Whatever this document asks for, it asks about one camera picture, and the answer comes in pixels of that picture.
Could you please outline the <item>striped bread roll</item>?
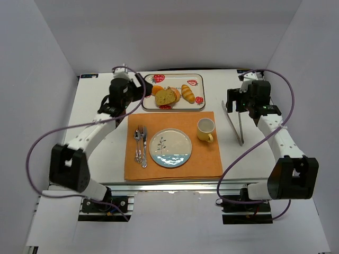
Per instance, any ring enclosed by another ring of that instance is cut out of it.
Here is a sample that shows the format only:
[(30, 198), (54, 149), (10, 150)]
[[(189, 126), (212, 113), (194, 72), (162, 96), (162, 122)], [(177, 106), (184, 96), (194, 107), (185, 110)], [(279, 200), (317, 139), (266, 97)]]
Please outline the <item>striped bread roll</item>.
[(189, 103), (193, 104), (195, 102), (195, 95), (188, 85), (182, 85), (181, 93), (182, 97)]

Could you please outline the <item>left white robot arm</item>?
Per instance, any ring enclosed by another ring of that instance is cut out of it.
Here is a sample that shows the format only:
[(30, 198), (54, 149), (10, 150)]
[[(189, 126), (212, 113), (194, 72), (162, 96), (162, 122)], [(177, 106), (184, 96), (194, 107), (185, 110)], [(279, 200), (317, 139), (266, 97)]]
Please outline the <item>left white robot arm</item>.
[(100, 203), (111, 202), (111, 190), (91, 178), (87, 160), (101, 141), (119, 126), (129, 104), (151, 95), (153, 85), (141, 74), (135, 77), (141, 84), (139, 87), (127, 74), (115, 75), (91, 124), (67, 144), (52, 148), (49, 170), (52, 183)]

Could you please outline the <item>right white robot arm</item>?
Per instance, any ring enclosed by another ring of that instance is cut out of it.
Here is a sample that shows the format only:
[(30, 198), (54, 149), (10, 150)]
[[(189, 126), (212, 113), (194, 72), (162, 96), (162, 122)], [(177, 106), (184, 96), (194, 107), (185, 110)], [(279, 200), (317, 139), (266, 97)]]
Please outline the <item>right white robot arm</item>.
[(268, 81), (245, 81), (241, 88), (227, 91), (226, 111), (248, 112), (267, 138), (275, 166), (266, 183), (249, 184), (250, 201), (271, 199), (310, 199), (314, 192), (319, 163), (309, 158), (293, 141), (283, 126), (281, 112), (270, 103)]

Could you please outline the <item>orange round bun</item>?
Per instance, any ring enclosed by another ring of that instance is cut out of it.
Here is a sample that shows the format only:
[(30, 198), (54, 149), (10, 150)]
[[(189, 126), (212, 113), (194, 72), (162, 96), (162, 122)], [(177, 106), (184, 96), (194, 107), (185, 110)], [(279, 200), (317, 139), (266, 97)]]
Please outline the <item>orange round bun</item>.
[(162, 86), (154, 85), (154, 86), (152, 87), (151, 94), (152, 94), (153, 96), (156, 96), (156, 94), (157, 94), (159, 91), (162, 91), (162, 90), (164, 90), (164, 88), (163, 88)]

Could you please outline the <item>glazed donut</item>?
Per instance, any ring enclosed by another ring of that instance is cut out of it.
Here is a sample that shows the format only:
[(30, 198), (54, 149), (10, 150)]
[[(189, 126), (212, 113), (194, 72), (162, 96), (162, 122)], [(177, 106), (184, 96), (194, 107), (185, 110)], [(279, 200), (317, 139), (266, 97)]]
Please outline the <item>glazed donut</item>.
[(181, 98), (181, 93), (179, 92), (178, 89), (174, 88), (174, 87), (171, 87), (171, 90), (175, 93), (175, 96), (176, 96), (176, 100), (175, 102), (178, 102)]

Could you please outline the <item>silver fork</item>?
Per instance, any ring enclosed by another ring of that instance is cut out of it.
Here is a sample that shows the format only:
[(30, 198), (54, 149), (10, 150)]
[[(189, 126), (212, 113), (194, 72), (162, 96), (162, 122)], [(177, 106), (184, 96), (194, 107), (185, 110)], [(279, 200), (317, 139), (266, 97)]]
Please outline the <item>silver fork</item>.
[(142, 162), (142, 139), (144, 136), (143, 126), (138, 125), (138, 163)]

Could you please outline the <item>silver spoon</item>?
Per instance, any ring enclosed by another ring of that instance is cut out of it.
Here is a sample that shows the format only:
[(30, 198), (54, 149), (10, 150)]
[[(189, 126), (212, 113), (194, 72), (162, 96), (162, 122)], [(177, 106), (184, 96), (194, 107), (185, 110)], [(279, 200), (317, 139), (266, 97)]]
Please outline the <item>silver spoon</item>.
[(139, 130), (135, 131), (134, 139), (136, 141), (135, 162), (138, 162), (139, 161), (139, 145), (138, 144), (139, 144), (139, 140), (140, 140)]

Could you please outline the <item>strawberry pattern tray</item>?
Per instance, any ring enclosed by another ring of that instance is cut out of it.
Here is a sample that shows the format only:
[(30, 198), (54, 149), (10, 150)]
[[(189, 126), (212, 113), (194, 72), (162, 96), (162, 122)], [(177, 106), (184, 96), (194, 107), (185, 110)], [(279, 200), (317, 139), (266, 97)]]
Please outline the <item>strawberry pattern tray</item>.
[(142, 103), (147, 111), (200, 111), (206, 105), (199, 74), (148, 74), (145, 81), (153, 85)]

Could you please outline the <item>yellow mug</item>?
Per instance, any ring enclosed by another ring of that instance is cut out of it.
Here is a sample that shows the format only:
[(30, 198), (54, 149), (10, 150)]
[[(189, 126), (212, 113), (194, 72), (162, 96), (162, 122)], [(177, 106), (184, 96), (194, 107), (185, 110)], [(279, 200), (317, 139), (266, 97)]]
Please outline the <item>yellow mug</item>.
[(215, 123), (212, 119), (202, 118), (197, 123), (197, 137), (201, 141), (212, 143), (214, 141), (213, 131), (215, 130)]

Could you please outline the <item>round plate with tree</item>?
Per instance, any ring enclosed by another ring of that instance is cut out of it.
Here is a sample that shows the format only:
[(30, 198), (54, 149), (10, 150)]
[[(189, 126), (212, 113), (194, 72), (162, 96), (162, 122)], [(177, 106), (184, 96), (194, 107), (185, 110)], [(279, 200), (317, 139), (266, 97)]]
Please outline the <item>round plate with tree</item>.
[(183, 131), (163, 129), (151, 138), (149, 153), (152, 160), (165, 168), (177, 168), (184, 165), (192, 153), (192, 143)]

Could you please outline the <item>orange cloth placemat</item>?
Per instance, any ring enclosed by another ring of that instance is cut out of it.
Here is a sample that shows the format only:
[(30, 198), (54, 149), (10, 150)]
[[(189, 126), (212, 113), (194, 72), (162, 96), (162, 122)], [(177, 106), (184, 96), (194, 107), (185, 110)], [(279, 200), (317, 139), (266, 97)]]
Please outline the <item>orange cloth placemat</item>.
[[(213, 112), (144, 113), (128, 117), (124, 178), (130, 181), (218, 178), (222, 163), (216, 131), (213, 142), (197, 136), (198, 122), (214, 120)], [(147, 167), (135, 162), (138, 126), (147, 129)]]

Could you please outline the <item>silver knife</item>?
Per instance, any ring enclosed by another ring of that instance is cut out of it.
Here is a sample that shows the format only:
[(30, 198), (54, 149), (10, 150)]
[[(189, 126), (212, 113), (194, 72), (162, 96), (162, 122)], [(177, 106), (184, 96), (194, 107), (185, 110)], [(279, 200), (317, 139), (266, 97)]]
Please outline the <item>silver knife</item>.
[(147, 167), (147, 128), (145, 126), (142, 127), (142, 138), (143, 138), (143, 154), (142, 154), (142, 163), (141, 166), (143, 168)]

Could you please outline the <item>aluminium table frame rail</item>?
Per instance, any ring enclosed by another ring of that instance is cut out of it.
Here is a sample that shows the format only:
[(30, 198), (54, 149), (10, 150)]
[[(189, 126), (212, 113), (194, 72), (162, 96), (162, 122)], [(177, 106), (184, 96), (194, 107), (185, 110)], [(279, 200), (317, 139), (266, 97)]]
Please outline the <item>aluminium table frame rail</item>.
[(241, 188), (247, 184), (266, 184), (266, 178), (224, 179), (218, 187), (217, 179), (194, 180), (156, 180), (136, 182), (104, 183), (111, 189), (113, 195), (134, 195), (137, 192), (199, 192), (215, 194), (219, 189), (221, 195), (238, 195)]

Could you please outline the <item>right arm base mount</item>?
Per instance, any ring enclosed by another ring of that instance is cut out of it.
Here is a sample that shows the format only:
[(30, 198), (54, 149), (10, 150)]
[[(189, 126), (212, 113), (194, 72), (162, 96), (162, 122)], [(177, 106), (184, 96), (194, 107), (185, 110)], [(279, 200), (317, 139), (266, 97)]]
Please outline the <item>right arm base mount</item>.
[(269, 203), (233, 204), (216, 200), (216, 205), (222, 208), (224, 225), (272, 224), (271, 207)]

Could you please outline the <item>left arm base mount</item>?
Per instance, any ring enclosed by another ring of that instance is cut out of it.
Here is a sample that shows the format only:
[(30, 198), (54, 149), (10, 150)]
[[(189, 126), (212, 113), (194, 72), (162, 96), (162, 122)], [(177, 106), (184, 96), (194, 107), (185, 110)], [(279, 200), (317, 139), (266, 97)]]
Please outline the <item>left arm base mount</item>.
[(130, 220), (134, 194), (127, 185), (111, 185), (110, 197), (105, 200), (108, 204), (93, 202), (90, 198), (84, 198), (78, 214), (78, 222), (128, 222)]

